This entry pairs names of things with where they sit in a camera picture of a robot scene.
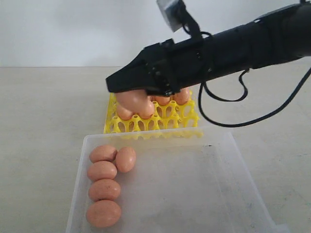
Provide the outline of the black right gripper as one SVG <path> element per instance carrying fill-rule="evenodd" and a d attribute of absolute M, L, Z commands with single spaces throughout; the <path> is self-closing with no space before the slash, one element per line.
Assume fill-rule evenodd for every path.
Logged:
<path fill-rule="evenodd" d="M 175 43 L 168 39 L 145 47 L 128 65 L 106 78 L 110 93 L 145 90 L 169 96 L 189 84 L 190 76 L 205 64 L 204 38 Z"/>

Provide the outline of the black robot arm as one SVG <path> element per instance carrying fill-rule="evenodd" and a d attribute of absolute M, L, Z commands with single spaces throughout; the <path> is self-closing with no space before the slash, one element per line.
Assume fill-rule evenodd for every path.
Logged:
<path fill-rule="evenodd" d="M 302 0 L 257 19 L 203 37 L 181 0 L 158 1 L 173 31 L 184 28 L 189 39 L 172 39 L 145 47 L 128 65 L 106 78 L 111 93 L 145 90 L 168 96 L 180 89 L 246 69 L 283 64 L 311 54 L 311 3 Z"/>

